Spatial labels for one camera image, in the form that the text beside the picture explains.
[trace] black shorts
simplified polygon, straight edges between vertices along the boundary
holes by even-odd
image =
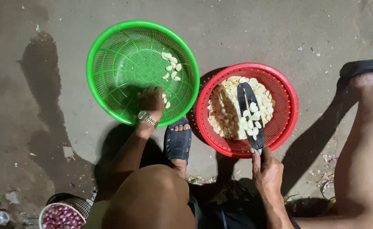
[[[267,229],[265,209],[260,198],[255,200],[228,200],[200,207],[191,196],[189,206],[195,215],[197,229]],[[288,214],[295,229],[298,224]]]

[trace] person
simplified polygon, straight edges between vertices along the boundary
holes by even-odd
[[[284,166],[265,147],[264,163],[260,162],[260,154],[251,149],[253,182],[263,203],[265,222],[252,222],[241,228],[373,229],[373,72],[357,74],[349,81],[360,98],[335,171],[338,215],[292,219],[280,191]],[[144,96],[140,107],[159,120],[163,114],[162,88]],[[212,217],[205,222],[196,204],[190,204],[193,197],[185,176],[191,130],[186,119],[170,125],[164,138],[164,153],[174,166],[139,168],[145,143],[153,131],[152,124],[140,121],[120,149],[99,187],[84,228],[239,228],[233,224],[242,221],[239,214],[227,219],[221,210],[214,214],[219,216],[217,219]]]

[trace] concrete ground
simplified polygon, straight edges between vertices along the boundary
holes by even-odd
[[[285,74],[300,115],[275,151],[278,159],[286,154],[283,194],[321,196],[318,181],[335,166],[322,155],[339,155],[356,112],[351,93],[331,103],[339,70],[373,59],[373,0],[0,1],[0,199],[21,213],[18,220],[38,214],[54,193],[92,195],[93,164],[118,121],[93,99],[86,57],[101,32],[133,19],[178,34],[202,84],[213,70],[241,62]],[[153,135],[161,148],[164,131]],[[62,145],[73,147],[75,161],[66,163]],[[189,174],[216,175],[216,152],[195,135],[190,152]],[[251,160],[239,160],[234,174],[250,178]],[[18,189],[21,204],[7,205],[5,193]]]

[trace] gold wristwatch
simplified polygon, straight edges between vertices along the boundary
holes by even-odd
[[[157,128],[158,122],[155,118],[153,118],[148,112],[142,110],[138,113],[138,120],[146,121],[154,126],[154,129]]]

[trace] slipper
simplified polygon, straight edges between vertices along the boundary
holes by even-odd
[[[343,80],[351,80],[354,76],[373,72],[373,60],[348,62],[339,72]]]
[[[185,124],[189,124],[188,119],[181,118],[180,120],[172,123],[166,128],[164,135],[164,153],[169,160],[182,159],[186,160],[186,164],[188,164],[189,150],[192,139],[192,129],[183,131],[171,130],[176,126]]]

